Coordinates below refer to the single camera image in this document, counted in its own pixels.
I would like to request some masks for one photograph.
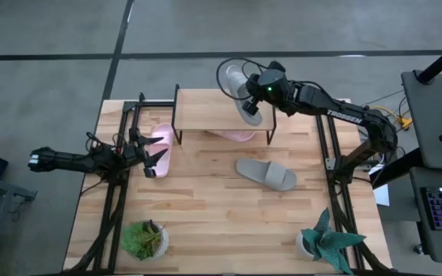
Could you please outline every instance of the white pot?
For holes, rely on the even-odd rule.
[[[296,237],[296,250],[302,258],[313,260],[313,254],[306,250],[305,246],[303,246],[303,234],[301,233],[301,231]]]
[[[153,261],[153,260],[157,260],[157,259],[163,257],[167,253],[168,244],[170,243],[170,239],[168,237],[168,232],[163,226],[157,224],[156,222],[153,222],[153,224],[158,229],[161,229],[161,243],[160,243],[160,246],[158,247],[157,251],[154,252],[153,257],[145,258],[145,259],[141,260],[137,256],[134,256],[130,252],[128,252],[129,256],[137,259],[138,261]]]

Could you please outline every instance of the green succulent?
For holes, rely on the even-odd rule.
[[[313,229],[301,230],[303,238],[309,243],[313,261],[324,258],[336,271],[343,271],[353,275],[349,264],[339,249],[356,245],[366,237],[352,233],[333,232],[329,225],[330,211],[325,209],[320,215],[317,225]]]
[[[140,260],[151,258],[160,247],[161,229],[153,221],[135,222],[124,229],[120,246]]]

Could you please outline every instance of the concrete floor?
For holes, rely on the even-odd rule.
[[[0,54],[112,53],[126,1],[0,0]],[[185,51],[354,51],[442,49],[442,0],[136,0],[124,53]],[[278,58],[289,77],[319,82],[362,104],[401,89],[400,72],[437,57]],[[271,58],[256,59],[268,63]],[[121,61],[112,99],[169,99],[181,87],[216,87],[220,59]],[[38,190],[0,239],[0,275],[60,271],[83,175],[34,173],[40,146],[83,153],[110,61],[0,61],[0,156],[5,180]],[[403,94],[377,104],[395,110]],[[414,130],[400,132],[407,150]],[[403,272],[442,274],[418,256],[411,222],[382,216],[391,259]]]

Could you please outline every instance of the potted plant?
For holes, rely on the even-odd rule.
[[[296,238],[296,248],[300,253],[318,261],[324,258],[336,271],[352,274],[349,264],[339,249],[356,245],[366,237],[352,233],[333,232],[329,225],[330,211],[325,209],[313,229],[303,229]]]
[[[168,249],[168,232],[153,220],[135,222],[124,229],[120,245],[130,256],[156,260]]]

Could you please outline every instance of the small wooden platform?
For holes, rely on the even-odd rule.
[[[272,130],[272,106],[259,103],[262,123],[250,126],[239,115],[233,100],[220,89],[179,89],[175,128],[178,130]]]
[[[112,136],[118,131],[122,105],[122,100],[104,101],[97,128],[99,139],[112,142]],[[142,109],[141,133],[149,136],[158,123],[169,123],[171,114],[171,108]],[[314,227],[320,213],[329,207],[315,118],[301,114],[288,118],[277,112],[277,124],[278,131],[271,146],[266,145],[264,133],[257,133],[246,143],[206,132],[189,133],[184,136],[188,143],[173,146],[168,177],[147,179],[142,167],[133,168],[124,225],[153,219],[166,226],[170,247],[166,256],[148,262],[136,261],[119,249],[116,273],[333,272],[331,265],[305,261],[295,253],[298,232]],[[359,145],[355,126],[336,120],[336,127],[344,154]],[[235,171],[235,161],[242,157],[273,160],[292,169],[298,176],[296,189],[273,192],[242,178]],[[367,177],[364,173],[356,175]],[[87,176],[83,189],[97,181],[96,176]],[[64,268],[76,264],[97,237],[106,185],[91,189],[81,197]],[[371,251],[390,267],[371,186],[356,180],[349,189],[358,231],[367,236],[365,241]],[[104,266],[109,255],[108,245]]]

